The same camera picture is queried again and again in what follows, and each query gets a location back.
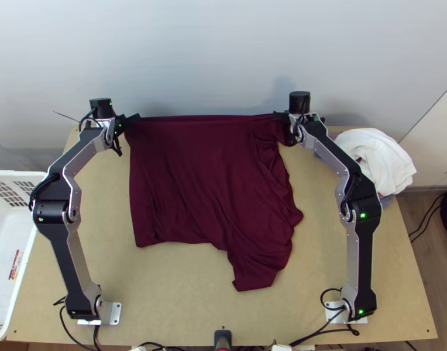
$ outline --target wooden table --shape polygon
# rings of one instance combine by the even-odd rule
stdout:
[[[66,148],[77,140],[72,130]],[[237,292],[226,252],[210,244],[161,243],[138,248],[129,211],[129,146],[123,157],[96,155],[76,176],[81,186],[79,236],[91,277],[107,301],[123,303],[117,326],[102,326],[103,345],[212,345],[214,330],[233,333],[234,345],[289,343],[326,321],[320,293],[346,280],[346,232],[333,191],[336,175],[301,146],[280,151],[305,217],[296,227],[287,267],[272,287]],[[374,234],[373,289],[378,310],[360,336],[329,333],[309,343],[385,342],[436,338],[435,325],[396,199]],[[13,313],[9,340],[71,343],[51,304],[66,290],[49,241],[38,235]],[[92,341],[90,326],[68,329]]]

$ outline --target white laundry basket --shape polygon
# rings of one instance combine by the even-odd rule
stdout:
[[[27,208],[43,172],[0,171],[0,340],[9,327],[37,229]]]

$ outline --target cable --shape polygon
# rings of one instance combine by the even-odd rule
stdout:
[[[156,342],[152,342],[152,341],[143,342],[142,344],[139,345],[139,347],[146,346],[146,345],[157,346],[157,349],[152,349],[152,351],[159,351],[159,350],[163,350],[163,349],[176,350],[176,351],[186,351],[185,349],[182,349],[182,348],[177,347],[177,346],[163,346],[162,344],[159,344],[159,343],[156,343]]]
[[[338,292],[340,292],[341,289],[330,288],[330,289],[326,289],[325,291],[323,291],[323,292],[321,293],[321,296],[319,297],[319,299],[321,300],[321,305],[322,305],[325,309],[328,309],[328,310],[330,310],[330,311],[339,311],[339,310],[341,310],[341,309],[345,309],[344,306],[339,306],[339,307],[327,307],[327,306],[325,305],[325,303],[324,303],[324,299],[323,299],[323,298],[324,298],[324,295],[325,295],[328,291],[338,291]]]
[[[422,218],[422,221],[420,222],[418,228],[417,228],[416,230],[414,230],[412,233],[410,233],[409,236],[412,236],[413,234],[417,233],[417,232],[420,230],[420,228],[422,227],[422,225],[423,225],[424,222],[425,222],[425,219],[427,218],[427,215],[428,215],[428,214],[430,213],[430,211],[432,210],[433,206],[435,206],[436,202],[440,199],[440,197],[443,197],[443,196],[445,196],[446,194],[447,194],[447,192],[444,192],[443,194],[441,194],[441,195],[439,195],[439,196],[437,196],[437,197],[435,198],[435,200],[433,201],[432,205],[428,208],[428,210],[426,211],[424,217]]]
[[[53,306],[58,306],[60,304],[64,303],[64,299],[66,298],[66,296],[61,297],[58,301],[56,301]]]
[[[96,119],[94,119],[92,117],[87,117],[87,118],[84,117],[84,118],[82,118],[81,122],[79,122],[79,133],[82,131],[82,124],[85,121],[94,121],[99,128],[103,128],[103,126]]]
[[[405,343],[406,343],[407,345],[409,345],[410,348],[411,348],[412,350],[414,350],[414,351],[418,351],[418,350],[414,347],[414,345],[412,345],[409,341],[406,340]]]
[[[64,331],[66,332],[67,336],[69,336],[69,338],[75,342],[78,346],[80,346],[81,348],[88,350],[88,351],[99,351],[98,349],[91,349],[90,347],[87,347],[86,345],[80,343],[79,341],[77,341],[72,335],[71,333],[67,330],[66,324],[64,323],[64,319],[63,319],[63,309],[65,309],[66,306],[62,306],[59,310],[59,319],[61,320],[61,324],[63,325]]]
[[[425,228],[415,237],[415,238],[413,238],[411,241],[410,241],[410,243],[412,244],[414,241],[416,241],[423,233],[425,233],[425,231],[427,230],[427,228],[428,228],[428,225],[430,224],[430,220],[432,219],[432,217],[433,217],[433,214],[435,214],[435,212],[442,206],[442,204],[443,204],[443,202],[447,202],[446,201],[446,196],[447,196],[447,192],[444,194],[445,195],[445,197],[443,198],[443,200],[441,201],[441,204],[439,205],[439,206],[437,206],[437,207],[435,207],[435,209],[432,211],[432,213],[430,214],[430,216],[428,217],[428,220],[427,220],[427,224],[425,225]]]
[[[88,119],[91,120],[91,121],[94,121],[99,127],[102,128],[102,125],[101,125],[100,123],[98,123],[98,121],[96,121],[94,118],[91,118],[91,117],[90,117],[90,115],[91,115],[92,113],[94,113],[96,110],[97,110],[96,107],[92,108],[88,114],[86,114],[84,117],[81,118],[81,120],[79,121],[79,126],[78,126],[79,133],[80,133],[81,130],[82,130],[82,123],[84,123],[84,121],[86,121],[86,120],[88,120]]]
[[[156,342],[151,342],[151,341],[143,342],[142,344],[139,345],[139,347],[146,346],[146,345],[154,345],[157,347],[163,347],[163,345],[156,343]]]
[[[99,330],[100,330],[100,325],[96,325],[94,328],[94,346],[97,349],[97,351],[102,351],[100,346],[98,346],[98,344],[97,344],[97,336],[98,336]]]
[[[51,182],[58,181],[59,179],[60,179],[59,174],[51,173],[44,181],[42,181],[41,183],[38,183],[37,186],[35,188],[33,188],[32,193],[30,194],[30,197],[29,197],[29,210],[30,211],[32,211],[32,209],[33,209],[33,202],[36,200],[38,192],[41,189],[47,187]]]
[[[436,212],[439,208],[440,208],[440,206],[436,207],[436,208],[433,210],[433,212],[432,212],[432,214],[430,215],[430,217],[428,217],[428,221],[427,221],[427,224],[425,225],[424,230],[422,230],[422,231],[421,231],[415,238],[413,238],[413,239],[410,241],[411,244],[412,244],[414,241],[416,241],[418,238],[420,238],[420,236],[421,236],[423,233],[425,233],[425,231],[428,229],[428,225],[430,224],[430,220],[432,219],[433,214],[435,214],[435,212]]]
[[[355,330],[355,329],[353,329],[353,328],[351,327],[350,324],[347,324],[347,328],[345,328],[345,329],[331,329],[331,330],[328,330],[328,331],[323,330],[323,329],[326,328],[326,327],[327,327],[327,326],[328,326],[328,325],[329,325],[329,324],[330,324],[330,323],[331,323],[331,322],[332,322],[338,315],[340,315],[344,310],[345,310],[345,307],[343,307],[343,309],[339,310],[334,316],[332,316],[331,318],[329,318],[328,321],[327,321],[321,328],[319,328],[317,331],[315,331],[315,332],[311,333],[310,335],[305,336],[305,337],[303,337],[303,338],[301,338],[301,339],[295,340],[295,341],[291,342],[289,345],[290,345],[291,347],[294,347],[294,346],[297,346],[298,344],[300,344],[300,343],[302,343],[302,342],[304,342],[304,341],[306,341],[306,340],[308,340],[308,339],[314,338],[315,336],[318,336],[318,335],[321,335],[321,334],[327,334],[327,333],[335,333],[335,332],[351,332],[351,333],[354,334],[355,336],[360,335],[360,332],[357,331],[357,330]]]

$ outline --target maroon fabric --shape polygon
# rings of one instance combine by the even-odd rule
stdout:
[[[278,152],[284,132],[266,115],[131,121],[125,135],[136,245],[212,243],[228,252],[238,291],[270,286],[302,219]]]

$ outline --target white cloth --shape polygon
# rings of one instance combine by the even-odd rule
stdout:
[[[340,133],[335,143],[359,165],[383,196],[398,194],[412,184],[417,172],[412,159],[391,137],[375,128],[351,129]]]

